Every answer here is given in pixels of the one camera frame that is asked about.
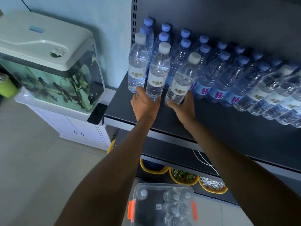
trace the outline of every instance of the blue bottle cap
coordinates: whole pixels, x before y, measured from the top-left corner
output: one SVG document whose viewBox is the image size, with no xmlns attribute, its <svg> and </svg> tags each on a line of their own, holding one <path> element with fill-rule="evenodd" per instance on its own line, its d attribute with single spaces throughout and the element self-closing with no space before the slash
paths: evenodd
<svg viewBox="0 0 301 226">
<path fill-rule="evenodd" d="M 168 34 L 166 32 L 161 32 L 159 34 L 159 40 L 162 42 L 166 42 L 168 40 Z"/>
<path fill-rule="evenodd" d="M 201 35 L 200 38 L 199 38 L 199 41 L 203 44 L 207 43 L 209 40 L 209 37 L 208 36 L 205 36 L 205 35 Z"/>
<path fill-rule="evenodd" d="M 183 38 L 181 41 L 182 47 L 188 48 L 188 47 L 190 47 L 190 44 L 191 44 L 191 41 L 189 39 Z"/>
<path fill-rule="evenodd" d="M 153 25 L 153 19 L 151 19 L 151 18 L 149 18 L 149 17 L 145 18 L 145 19 L 144 19 L 144 24 L 145 24 L 146 26 L 152 26 L 152 25 Z"/>
<path fill-rule="evenodd" d="M 263 52 L 258 51 L 258 50 L 254 50 L 252 52 L 252 56 L 254 59 L 261 59 L 261 57 L 263 56 Z"/>
<path fill-rule="evenodd" d="M 261 69 L 262 71 L 267 71 L 270 68 L 270 65 L 267 64 L 266 62 L 260 62 L 258 64 L 258 68 Z"/>
<path fill-rule="evenodd" d="M 190 35 L 190 31 L 187 30 L 187 29 L 183 29 L 182 32 L 181 32 L 181 36 L 184 37 L 184 38 L 188 38 Z"/>
<path fill-rule="evenodd" d="M 277 66 L 279 65 L 280 63 L 282 63 L 282 59 L 279 59 L 279 58 L 273 58 L 271 60 L 271 64 L 273 64 L 274 66 Z"/>
<path fill-rule="evenodd" d="M 293 68 L 294 70 L 297 69 L 299 67 L 299 64 L 297 63 L 293 63 L 293 62 L 289 62 L 288 65 Z"/>
<path fill-rule="evenodd" d="M 167 24 L 167 23 L 164 23 L 164 24 L 162 24 L 161 29 L 162 29 L 162 31 L 164 31 L 164 32 L 169 32 L 169 31 L 170 31 L 170 25 Z"/>
<path fill-rule="evenodd" d="M 146 27 L 146 26 L 142 26 L 142 27 L 140 28 L 140 32 L 144 33 L 145 35 L 149 35 L 149 34 L 150 34 L 150 30 L 149 30 L 149 28 Z"/>
<path fill-rule="evenodd" d="M 226 51 L 221 51 L 219 53 L 219 57 L 222 59 L 222 60 L 228 60 L 228 58 L 230 57 L 230 53 L 226 52 Z"/>
<path fill-rule="evenodd" d="M 219 48 L 219 49 L 222 49 L 222 50 L 224 50 L 226 47 L 227 47 L 227 43 L 225 43 L 224 41 L 220 41 L 218 44 L 217 44 L 217 47 Z"/>
<path fill-rule="evenodd" d="M 242 46 L 240 46 L 240 45 L 237 45 L 237 46 L 235 47 L 235 51 L 236 51 L 237 53 L 239 53 L 239 54 L 243 53 L 244 50 L 245 50 L 245 48 L 242 47 Z"/>
<path fill-rule="evenodd" d="M 237 61 L 240 63 L 240 64 L 247 64 L 248 61 L 249 61 L 249 58 L 245 57 L 244 55 L 240 55 L 238 58 L 237 58 Z"/>
<path fill-rule="evenodd" d="M 202 44 L 200 47 L 200 51 L 204 53 L 208 53 L 210 51 L 210 46 L 207 44 Z"/>
</svg>

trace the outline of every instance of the transparent plastic container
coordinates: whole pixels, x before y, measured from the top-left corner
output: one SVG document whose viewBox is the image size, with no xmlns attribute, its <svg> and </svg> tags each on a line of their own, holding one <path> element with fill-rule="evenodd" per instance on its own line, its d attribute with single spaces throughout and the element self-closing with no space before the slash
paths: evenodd
<svg viewBox="0 0 301 226">
<path fill-rule="evenodd" d="M 148 192 L 147 198 L 138 200 L 142 190 Z M 174 202 L 177 206 L 176 214 L 167 214 L 164 207 L 167 205 L 163 199 L 166 191 L 189 193 L 190 197 L 180 198 Z M 135 187 L 133 200 L 129 202 L 128 219 L 131 226 L 170 226 L 170 225 L 197 225 L 198 211 L 195 203 L 194 191 L 190 186 L 161 183 L 140 183 Z"/>
</svg>

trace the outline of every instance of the tiled floor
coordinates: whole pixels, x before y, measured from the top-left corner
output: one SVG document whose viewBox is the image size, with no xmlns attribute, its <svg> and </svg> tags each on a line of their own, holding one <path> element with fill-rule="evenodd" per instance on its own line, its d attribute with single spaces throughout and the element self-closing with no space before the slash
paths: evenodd
<svg viewBox="0 0 301 226">
<path fill-rule="evenodd" d="M 53 225 L 75 187 L 106 151 L 59 138 L 27 106 L 12 99 L 0 105 L 0 124 L 1 225 Z M 252 225 L 240 208 L 200 197 L 196 202 L 198 225 Z M 122 225 L 129 225 L 126 218 Z"/>
</svg>

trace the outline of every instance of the person's left hand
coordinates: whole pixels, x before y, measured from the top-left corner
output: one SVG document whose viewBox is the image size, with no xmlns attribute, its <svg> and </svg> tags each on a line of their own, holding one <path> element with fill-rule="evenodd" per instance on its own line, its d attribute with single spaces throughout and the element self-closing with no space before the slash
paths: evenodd
<svg viewBox="0 0 301 226">
<path fill-rule="evenodd" d="M 133 95 L 131 105 L 133 107 L 137 121 L 141 118 L 150 119 L 155 121 L 160 107 L 161 95 L 152 101 L 145 93 L 145 89 L 141 86 L 137 87 L 137 93 Z"/>
</svg>

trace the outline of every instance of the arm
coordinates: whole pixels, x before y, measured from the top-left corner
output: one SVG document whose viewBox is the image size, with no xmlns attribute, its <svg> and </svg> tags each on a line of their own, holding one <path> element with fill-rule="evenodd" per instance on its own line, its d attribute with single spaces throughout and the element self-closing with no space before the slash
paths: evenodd
<svg viewBox="0 0 301 226">
<path fill-rule="evenodd" d="M 160 99 L 153 102 L 142 87 L 137 87 L 131 100 L 137 125 L 81 181 L 56 226 L 121 225 L 142 145 L 156 119 Z"/>
<path fill-rule="evenodd" d="M 199 123 L 190 91 L 182 105 L 173 108 L 227 184 L 231 193 L 256 226 L 299 224 L 301 198 L 269 171 L 217 139 Z"/>
</svg>

